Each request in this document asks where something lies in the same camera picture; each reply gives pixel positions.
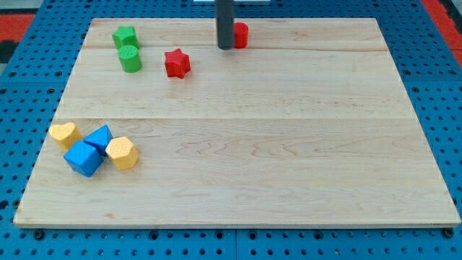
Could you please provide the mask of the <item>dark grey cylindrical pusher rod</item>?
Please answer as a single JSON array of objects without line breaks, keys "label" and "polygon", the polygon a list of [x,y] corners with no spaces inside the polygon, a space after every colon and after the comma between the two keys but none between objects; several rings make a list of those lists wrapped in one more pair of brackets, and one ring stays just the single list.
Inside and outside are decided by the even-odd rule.
[{"label": "dark grey cylindrical pusher rod", "polygon": [[222,50],[234,47],[234,1],[215,0],[217,46]]}]

